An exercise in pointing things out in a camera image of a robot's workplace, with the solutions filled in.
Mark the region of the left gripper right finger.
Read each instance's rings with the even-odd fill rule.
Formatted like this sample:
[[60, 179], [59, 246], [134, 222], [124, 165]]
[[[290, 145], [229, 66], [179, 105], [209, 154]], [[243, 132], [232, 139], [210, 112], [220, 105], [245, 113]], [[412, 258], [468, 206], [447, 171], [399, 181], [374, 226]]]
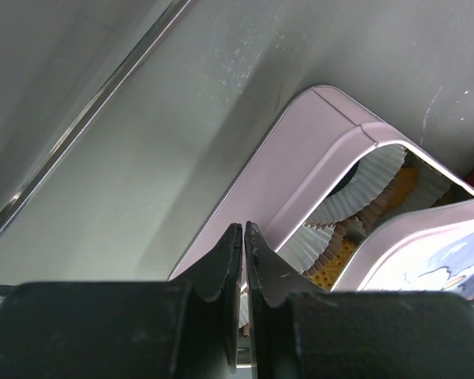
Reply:
[[256, 378], [474, 378], [474, 302], [448, 292], [327, 292], [257, 224], [244, 234]]

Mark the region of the silver tin lid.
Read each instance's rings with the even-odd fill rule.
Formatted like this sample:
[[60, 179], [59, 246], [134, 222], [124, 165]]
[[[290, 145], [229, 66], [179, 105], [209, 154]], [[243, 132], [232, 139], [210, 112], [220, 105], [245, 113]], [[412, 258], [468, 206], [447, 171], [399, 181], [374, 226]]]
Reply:
[[334, 291], [448, 291], [474, 299], [474, 199], [397, 216], [356, 249]]

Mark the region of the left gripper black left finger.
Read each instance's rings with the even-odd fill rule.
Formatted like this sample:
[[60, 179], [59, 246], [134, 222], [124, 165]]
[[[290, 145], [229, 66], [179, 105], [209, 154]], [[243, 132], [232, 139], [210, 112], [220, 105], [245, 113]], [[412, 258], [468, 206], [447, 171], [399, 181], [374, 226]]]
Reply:
[[170, 281], [32, 282], [0, 305], [0, 378], [226, 378], [243, 229]]

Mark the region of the orange round cookie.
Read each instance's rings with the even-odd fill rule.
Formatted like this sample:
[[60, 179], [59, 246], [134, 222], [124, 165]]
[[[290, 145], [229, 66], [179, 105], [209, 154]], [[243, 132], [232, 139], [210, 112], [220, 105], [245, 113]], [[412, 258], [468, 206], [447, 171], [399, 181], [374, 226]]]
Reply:
[[330, 258], [322, 267], [307, 275], [308, 280], [325, 291], [331, 291], [344, 267], [356, 251], [356, 247], [357, 245], [353, 241], [343, 241], [334, 257]]

